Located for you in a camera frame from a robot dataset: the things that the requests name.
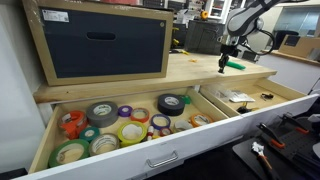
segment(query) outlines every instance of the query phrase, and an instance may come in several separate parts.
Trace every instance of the yellow tape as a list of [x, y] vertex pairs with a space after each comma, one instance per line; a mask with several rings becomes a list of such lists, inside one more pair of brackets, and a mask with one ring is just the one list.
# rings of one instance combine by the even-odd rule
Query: yellow tape
[[120, 146], [127, 147], [140, 143], [147, 135], [147, 128], [141, 122], [129, 121], [118, 129]]

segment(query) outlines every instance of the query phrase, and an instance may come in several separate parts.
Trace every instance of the drawer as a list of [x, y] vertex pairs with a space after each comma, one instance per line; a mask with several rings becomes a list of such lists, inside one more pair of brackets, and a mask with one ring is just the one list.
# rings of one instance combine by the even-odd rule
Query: drawer
[[[202, 86], [200, 93], [229, 117], [240, 115], [240, 113], [237, 112], [237, 109], [242, 106], [242, 102], [234, 103], [229, 100], [224, 101], [215, 96], [216, 90], [240, 90], [241, 92], [246, 93], [251, 98], [255, 99], [255, 102], [248, 103], [247, 108], [258, 108], [258, 110], [256, 110], [257, 112], [260, 112], [262, 109], [267, 107], [286, 103], [306, 96], [305, 94], [265, 78]], [[274, 97], [272, 100], [264, 100], [261, 98], [262, 93], [273, 94]]]
[[[189, 95], [192, 101], [190, 105], [186, 105], [182, 115], [170, 117], [172, 124], [179, 119], [189, 119], [192, 114], [199, 112], [209, 115], [215, 122], [206, 126], [193, 128], [170, 136], [47, 169], [50, 153], [58, 145], [67, 141], [67, 138], [57, 126], [57, 119], [65, 113], [75, 109], [85, 110], [88, 106], [96, 102], [113, 101], [118, 106], [128, 104], [134, 108], [145, 107], [152, 116], [153, 114], [159, 113], [156, 108], [157, 97], [165, 93]], [[29, 170], [30, 174], [24, 178], [59, 179], [69, 177], [69, 179], [73, 179], [81, 177], [83, 179], [130, 179], [145, 172], [154, 172], [158, 167], [151, 168], [147, 160], [149, 160], [151, 164], [159, 164], [164, 161], [172, 161], [172, 163], [177, 161], [181, 162], [181, 160], [198, 152], [212, 149], [242, 135], [245, 131], [246, 124], [241, 123], [241, 117], [227, 118], [227, 115], [191, 88], [58, 104], [54, 109], [42, 142], [39, 145]], [[117, 122], [112, 126], [100, 128], [100, 132], [116, 134], [120, 125], [126, 121], [129, 121], [129, 119], [119, 117]]]

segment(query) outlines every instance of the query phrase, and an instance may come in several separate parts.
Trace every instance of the green object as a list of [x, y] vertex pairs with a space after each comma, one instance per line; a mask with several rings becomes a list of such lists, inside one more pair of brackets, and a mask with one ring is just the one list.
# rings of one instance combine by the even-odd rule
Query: green object
[[190, 96], [181, 95], [180, 97], [182, 98], [182, 100], [184, 101], [185, 104], [191, 104], [191, 98], [190, 98]]
[[81, 131], [79, 139], [88, 141], [89, 143], [100, 135], [100, 131], [96, 127], [88, 127]]
[[233, 67], [233, 68], [236, 68], [236, 69], [240, 69], [240, 70], [246, 68], [245, 66], [243, 66], [243, 65], [241, 65], [241, 64], [238, 64], [238, 63], [235, 63], [235, 62], [232, 62], [232, 61], [228, 61], [228, 62], [227, 62], [227, 66]]
[[79, 159], [85, 159], [89, 157], [89, 143], [82, 139], [75, 139], [71, 141], [67, 141], [60, 146], [58, 146], [49, 157], [49, 167], [56, 167], [63, 165], [63, 160], [65, 159], [65, 152], [72, 149], [81, 149], [83, 153], [79, 157]]

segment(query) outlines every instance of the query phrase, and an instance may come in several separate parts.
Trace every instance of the drawer handle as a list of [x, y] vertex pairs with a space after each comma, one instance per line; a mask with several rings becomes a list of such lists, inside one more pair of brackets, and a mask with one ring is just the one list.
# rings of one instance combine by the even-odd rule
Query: drawer handle
[[156, 167], [162, 166], [162, 165], [164, 165], [164, 164], [167, 164], [167, 163], [169, 163], [169, 162], [172, 162], [172, 161], [178, 159], [179, 156], [178, 156], [178, 153], [177, 153], [176, 151], [173, 151], [173, 155], [174, 155], [174, 157], [172, 157], [172, 158], [170, 158], [170, 159], [167, 159], [167, 160], [164, 160], [164, 161], [162, 161], [162, 162], [159, 162], [159, 163], [157, 163], [157, 164], [152, 164], [151, 161], [150, 161], [150, 159], [147, 160], [147, 163], [148, 163], [148, 165], [149, 165], [151, 168], [156, 168]]

